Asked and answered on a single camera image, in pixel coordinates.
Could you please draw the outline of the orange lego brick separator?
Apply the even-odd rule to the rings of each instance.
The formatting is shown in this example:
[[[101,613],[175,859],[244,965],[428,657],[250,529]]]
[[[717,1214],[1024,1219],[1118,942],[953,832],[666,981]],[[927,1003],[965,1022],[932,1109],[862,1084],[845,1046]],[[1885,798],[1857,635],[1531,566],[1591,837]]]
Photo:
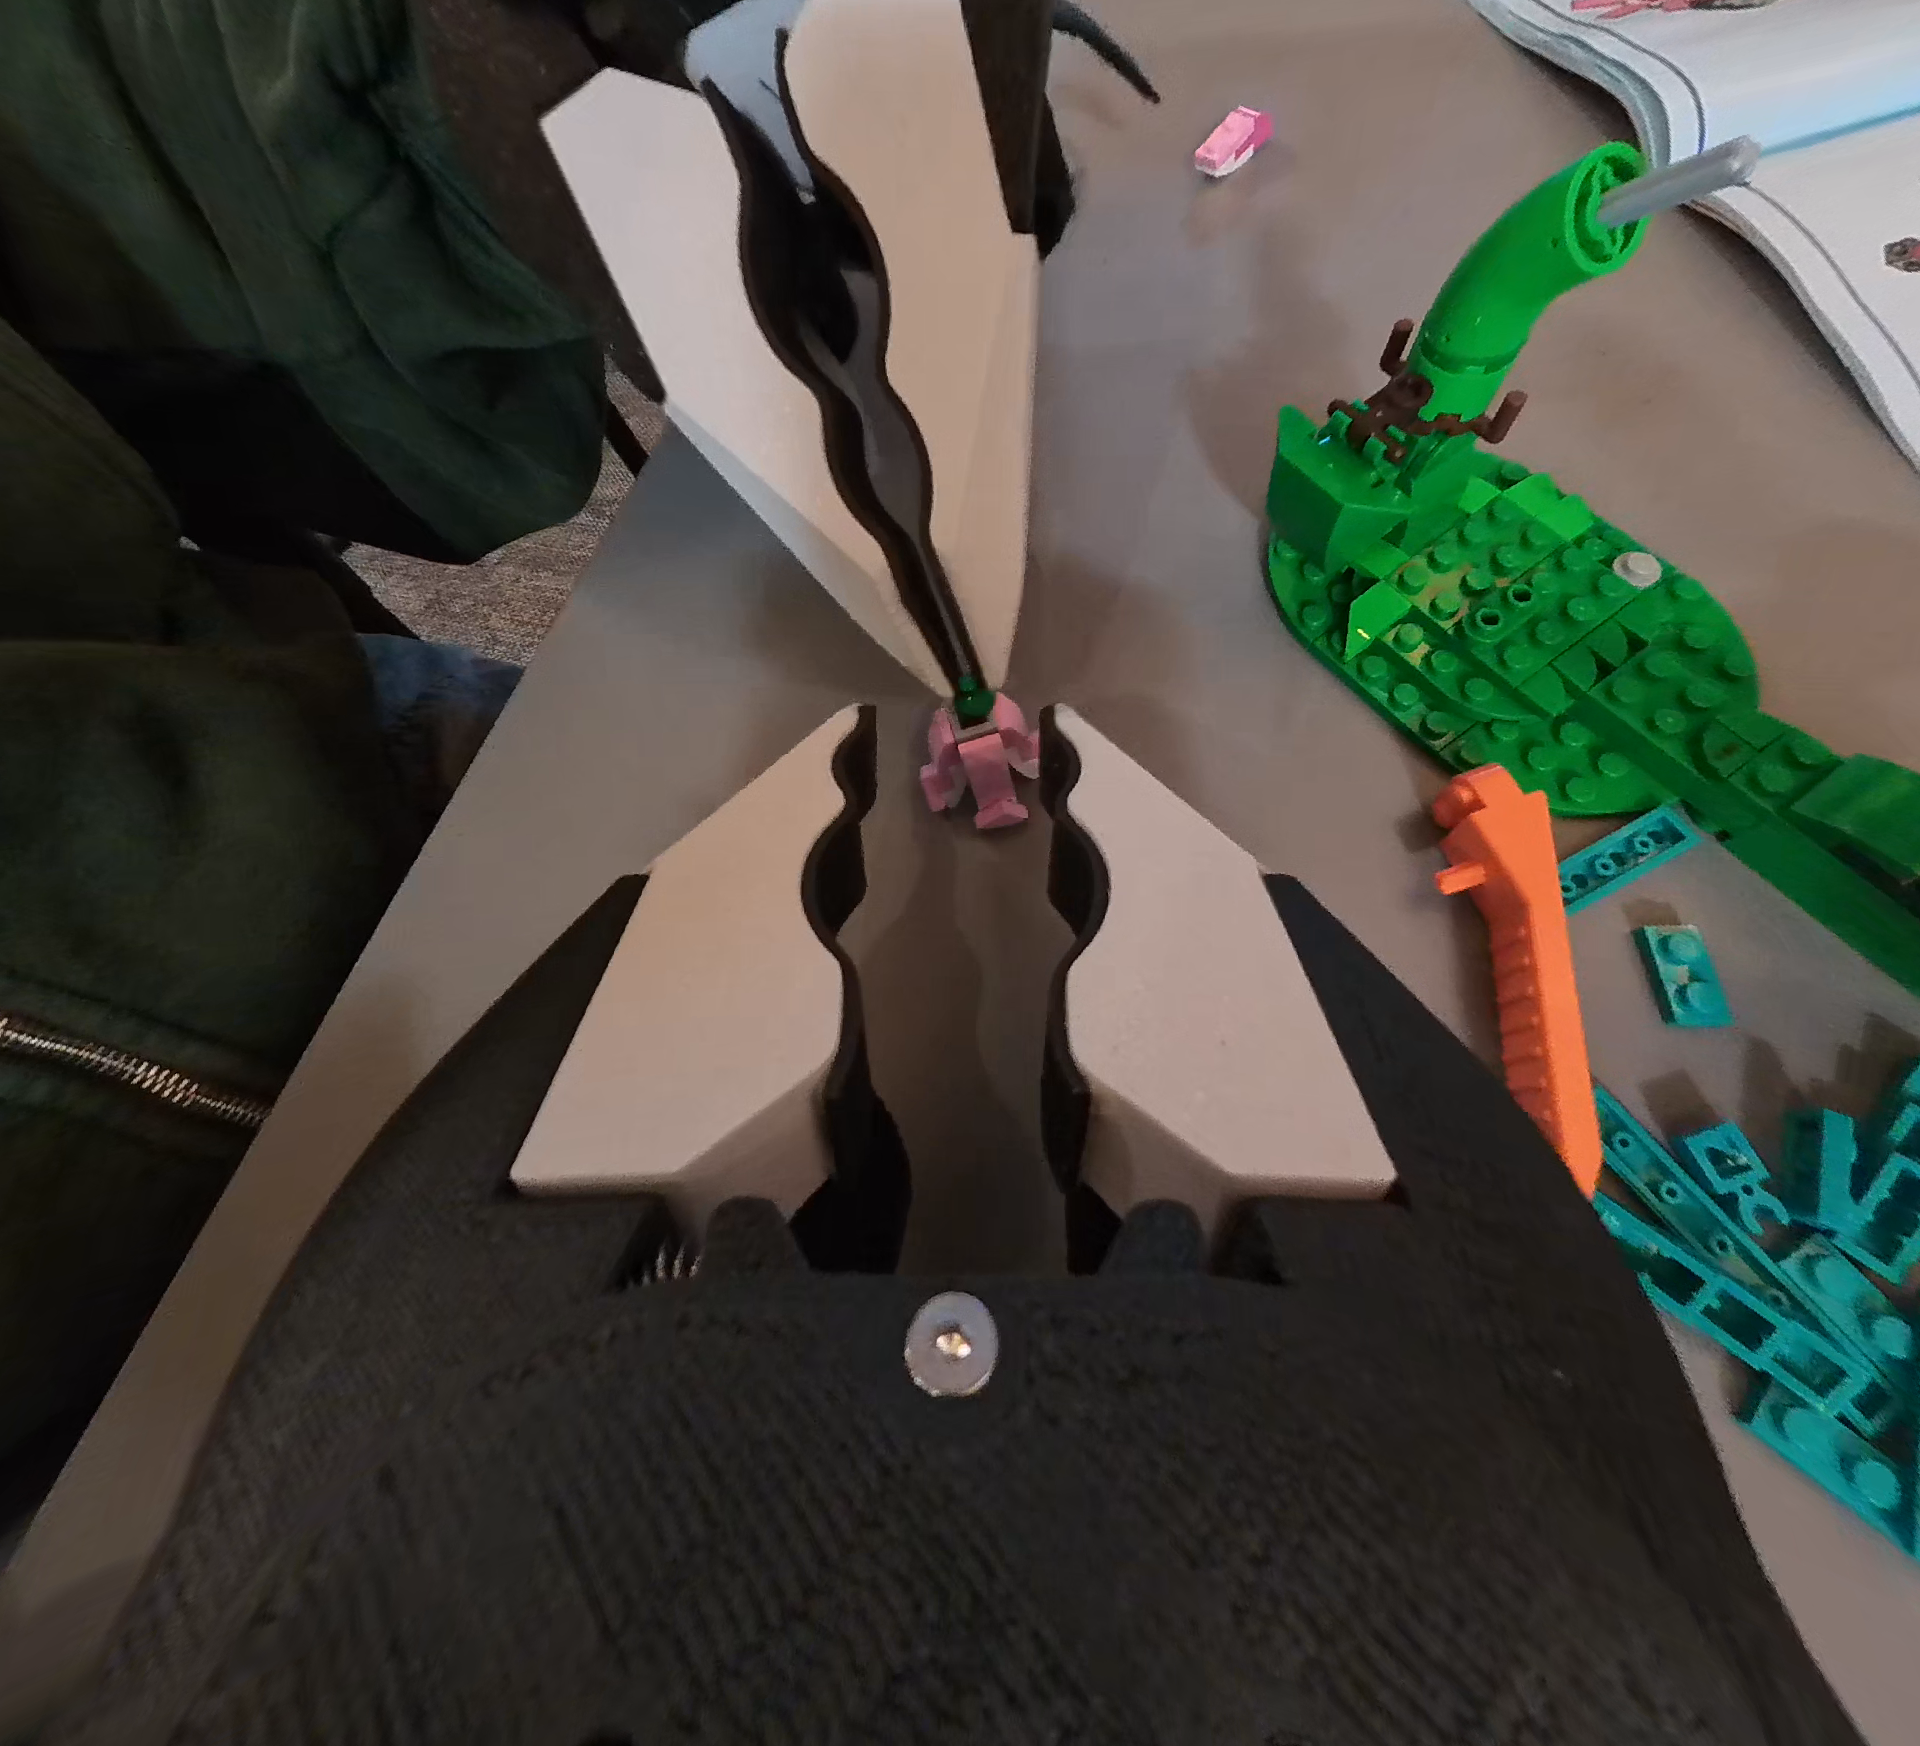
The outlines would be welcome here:
[[[1457,774],[1433,803],[1440,895],[1467,895],[1488,930],[1502,1077],[1585,1197],[1603,1175],[1596,1090],[1541,790],[1501,765]]]

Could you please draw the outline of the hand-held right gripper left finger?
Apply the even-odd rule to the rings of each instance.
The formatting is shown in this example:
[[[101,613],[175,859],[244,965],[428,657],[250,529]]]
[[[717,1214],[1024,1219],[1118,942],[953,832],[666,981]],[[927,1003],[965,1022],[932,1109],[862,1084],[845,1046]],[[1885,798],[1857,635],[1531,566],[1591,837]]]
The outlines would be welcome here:
[[[652,859],[514,1159],[524,1195],[772,1203],[823,1272],[900,1264],[910,1162],[841,934],[870,878],[878,711],[833,712]]]

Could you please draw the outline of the pink lego flower piece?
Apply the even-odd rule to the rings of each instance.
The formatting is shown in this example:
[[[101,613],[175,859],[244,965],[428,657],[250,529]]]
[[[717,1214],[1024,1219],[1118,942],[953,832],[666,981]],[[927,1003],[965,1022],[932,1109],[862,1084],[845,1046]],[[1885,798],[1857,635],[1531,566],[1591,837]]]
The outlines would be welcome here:
[[[936,815],[974,798],[978,829],[1009,829],[1029,819],[1017,780],[1041,769],[1039,734],[1020,705],[999,691],[985,721],[964,726],[953,705],[932,714],[921,793]]]

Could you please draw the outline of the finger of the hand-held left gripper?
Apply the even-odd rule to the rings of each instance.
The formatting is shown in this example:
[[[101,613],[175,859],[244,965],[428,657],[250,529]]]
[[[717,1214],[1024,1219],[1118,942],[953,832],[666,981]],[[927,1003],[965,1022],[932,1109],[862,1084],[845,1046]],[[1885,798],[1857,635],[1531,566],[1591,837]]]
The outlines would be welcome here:
[[[971,62],[605,69],[540,119],[669,420],[928,688],[987,681],[987,119]]]
[[[717,80],[681,100],[681,433],[884,652],[992,691],[1026,580],[1041,255],[1007,216],[964,0],[802,0],[780,41],[805,182]],[[795,229],[836,219],[871,260],[914,525],[799,303]]]

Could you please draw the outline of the teal lego plate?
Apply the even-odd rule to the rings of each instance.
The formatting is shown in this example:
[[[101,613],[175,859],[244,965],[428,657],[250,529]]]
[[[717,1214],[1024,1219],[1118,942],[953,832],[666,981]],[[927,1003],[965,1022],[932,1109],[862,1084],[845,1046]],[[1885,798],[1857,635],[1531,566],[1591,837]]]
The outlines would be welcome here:
[[[1733,999],[1702,930],[1693,925],[1642,925],[1633,930],[1633,945],[1667,1025],[1680,1032],[1736,1025]]]
[[[1560,897],[1568,917],[1664,868],[1708,837],[1682,803],[1667,802],[1624,823],[1605,837],[1560,859]]]

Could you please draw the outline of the person's blue jeans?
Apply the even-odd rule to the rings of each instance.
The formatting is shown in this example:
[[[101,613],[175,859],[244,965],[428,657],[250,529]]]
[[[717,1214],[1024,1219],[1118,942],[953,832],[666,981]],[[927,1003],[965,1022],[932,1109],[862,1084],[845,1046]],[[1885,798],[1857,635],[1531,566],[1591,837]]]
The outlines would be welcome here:
[[[424,824],[460,790],[524,673],[520,662],[428,636],[358,636],[381,741]]]

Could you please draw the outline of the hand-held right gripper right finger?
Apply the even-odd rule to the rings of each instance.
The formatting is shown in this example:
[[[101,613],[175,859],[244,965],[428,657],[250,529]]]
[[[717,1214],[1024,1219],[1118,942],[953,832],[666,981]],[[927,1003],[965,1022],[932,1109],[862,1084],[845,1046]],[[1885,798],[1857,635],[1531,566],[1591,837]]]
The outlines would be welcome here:
[[[1262,1197],[1386,1197],[1393,1159],[1261,865],[1076,708],[1046,708],[1039,758],[1069,934],[1041,1068],[1067,1266],[1142,1206],[1184,1206],[1217,1251]]]

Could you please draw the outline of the green lego plant model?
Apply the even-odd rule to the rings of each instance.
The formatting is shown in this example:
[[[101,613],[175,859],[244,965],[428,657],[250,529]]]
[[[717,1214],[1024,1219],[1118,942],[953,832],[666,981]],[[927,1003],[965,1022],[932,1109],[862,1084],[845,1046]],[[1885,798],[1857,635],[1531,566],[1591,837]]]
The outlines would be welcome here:
[[[1652,207],[1609,204],[1643,177],[1628,144],[1566,165],[1393,326],[1371,397],[1282,406],[1269,589],[1291,636],[1450,772],[1501,765],[1577,823],[1676,802],[1916,992],[1916,772],[1768,714],[1698,580],[1497,450],[1536,322],[1638,254]]]

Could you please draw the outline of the pile of teal lego pieces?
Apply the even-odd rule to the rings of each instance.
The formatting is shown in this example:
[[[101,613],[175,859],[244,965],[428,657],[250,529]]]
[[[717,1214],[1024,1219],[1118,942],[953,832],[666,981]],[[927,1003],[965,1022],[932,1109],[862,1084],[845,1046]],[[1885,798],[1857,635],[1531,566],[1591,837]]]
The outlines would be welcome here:
[[[1660,1135],[1594,1089],[1596,1217],[1648,1302],[1746,1366],[1738,1422],[1918,1555],[1918,1064],[1868,1112]]]

